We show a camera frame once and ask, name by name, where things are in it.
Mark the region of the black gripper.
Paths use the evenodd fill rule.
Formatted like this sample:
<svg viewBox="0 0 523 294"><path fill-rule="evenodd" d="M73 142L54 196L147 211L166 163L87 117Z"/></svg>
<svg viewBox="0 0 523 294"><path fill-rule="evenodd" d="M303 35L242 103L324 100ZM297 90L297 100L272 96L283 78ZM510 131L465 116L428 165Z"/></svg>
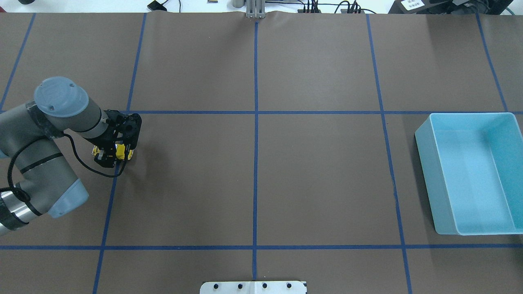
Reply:
<svg viewBox="0 0 523 294"><path fill-rule="evenodd" d="M108 123L110 119L103 118L97 125L97 128L103 130L101 134L93 139L93 145L99 147L101 152L94 153L94 162L105 169L113 169L115 162L126 162L131 160L133 150L128 149L126 145L120 142L112 142L112 136ZM116 148L118 144L118 160L116 160Z"/></svg>

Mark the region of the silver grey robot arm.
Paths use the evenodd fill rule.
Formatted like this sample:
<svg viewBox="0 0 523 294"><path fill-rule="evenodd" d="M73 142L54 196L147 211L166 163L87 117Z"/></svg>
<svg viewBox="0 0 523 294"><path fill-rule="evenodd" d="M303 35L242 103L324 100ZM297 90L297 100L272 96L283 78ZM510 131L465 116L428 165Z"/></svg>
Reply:
<svg viewBox="0 0 523 294"><path fill-rule="evenodd" d="M1 235L27 226L38 216L59 218L86 203L89 194L55 140L66 137L77 160L71 130L94 146L94 162L119 177L138 145L142 119L118 110L103 110L73 80L55 76L43 80L34 98L3 112L0 118L1 158L10 160L7 186L1 188Z"/></svg>

